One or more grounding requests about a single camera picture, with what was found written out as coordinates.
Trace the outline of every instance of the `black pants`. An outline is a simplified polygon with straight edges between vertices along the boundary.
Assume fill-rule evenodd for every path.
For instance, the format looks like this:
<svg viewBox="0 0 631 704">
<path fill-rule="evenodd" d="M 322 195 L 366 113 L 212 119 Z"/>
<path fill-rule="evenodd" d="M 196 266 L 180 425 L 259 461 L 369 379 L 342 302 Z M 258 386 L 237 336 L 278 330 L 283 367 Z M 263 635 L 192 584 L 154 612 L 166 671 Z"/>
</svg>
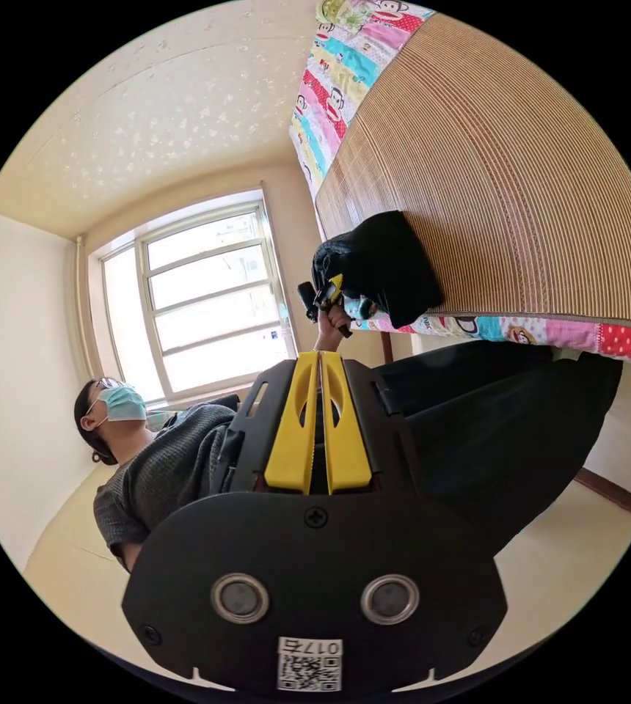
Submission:
<svg viewBox="0 0 631 704">
<path fill-rule="evenodd" d="M 621 362 L 550 348 L 467 342 L 378 367 L 419 455 L 423 488 L 499 552 L 582 468 Z"/>
</svg>

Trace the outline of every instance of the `label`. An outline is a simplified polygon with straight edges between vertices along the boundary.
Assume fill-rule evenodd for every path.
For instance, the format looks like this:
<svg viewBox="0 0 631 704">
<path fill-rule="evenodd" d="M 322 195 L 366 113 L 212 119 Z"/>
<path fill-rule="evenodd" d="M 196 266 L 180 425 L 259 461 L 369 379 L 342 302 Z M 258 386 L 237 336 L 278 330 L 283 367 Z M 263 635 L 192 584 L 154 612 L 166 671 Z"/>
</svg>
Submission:
<svg viewBox="0 0 631 704">
<path fill-rule="evenodd" d="M 343 679 L 343 642 L 279 638 L 277 689 L 285 692 L 339 692 Z"/>
</svg>

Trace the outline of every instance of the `person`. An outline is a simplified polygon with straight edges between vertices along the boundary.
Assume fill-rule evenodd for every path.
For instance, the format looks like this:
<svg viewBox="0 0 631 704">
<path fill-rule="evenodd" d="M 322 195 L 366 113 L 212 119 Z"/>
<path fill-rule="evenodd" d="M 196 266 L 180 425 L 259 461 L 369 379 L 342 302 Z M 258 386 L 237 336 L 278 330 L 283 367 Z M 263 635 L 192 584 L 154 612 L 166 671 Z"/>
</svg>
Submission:
<svg viewBox="0 0 631 704">
<path fill-rule="evenodd" d="M 340 307 L 318 316 L 316 350 L 337 351 Z M 376 369 L 411 428 L 423 490 L 466 518 L 498 553 L 543 513 L 580 471 L 621 379 L 621 362 L 582 353 L 476 340 Z M 144 401 L 111 379 L 89 381 L 76 425 L 94 459 L 117 465 L 98 489 L 95 519 L 131 571 L 167 516 L 205 496 L 238 397 L 199 404 L 147 428 Z M 314 455 L 314 476 L 323 461 Z"/>
</svg>

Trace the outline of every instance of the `window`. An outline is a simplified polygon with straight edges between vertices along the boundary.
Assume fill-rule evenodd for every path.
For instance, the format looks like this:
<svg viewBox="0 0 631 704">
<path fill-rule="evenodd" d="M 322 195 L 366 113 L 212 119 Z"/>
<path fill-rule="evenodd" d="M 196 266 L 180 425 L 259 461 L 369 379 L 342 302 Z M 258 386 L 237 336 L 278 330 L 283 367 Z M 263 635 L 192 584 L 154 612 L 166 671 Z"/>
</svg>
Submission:
<svg viewBox="0 0 631 704">
<path fill-rule="evenodd" d="M 118 366 L 151 406 L 250 384 L 296 356 L 261 201 L 151 230 L 102 266 Z"/>
</svg>

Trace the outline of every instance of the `face mask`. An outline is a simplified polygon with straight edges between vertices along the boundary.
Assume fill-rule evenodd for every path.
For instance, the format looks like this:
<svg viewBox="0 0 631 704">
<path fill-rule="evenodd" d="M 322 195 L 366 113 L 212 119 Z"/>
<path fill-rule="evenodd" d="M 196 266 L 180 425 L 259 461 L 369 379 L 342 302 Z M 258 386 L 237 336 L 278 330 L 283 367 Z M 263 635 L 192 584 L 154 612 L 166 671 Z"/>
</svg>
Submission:
<svg viewBox="0 0 631 704">
<path fill-rule="evenodd" d="M 103 401 L 108 408 L 108 417 L 105 420 L 147 419 L 147 406 L 142 397 L 131 386 L 116 386 L 113 389 L 103 389 L 98 394 L 98 400 Z"/>
</svg>

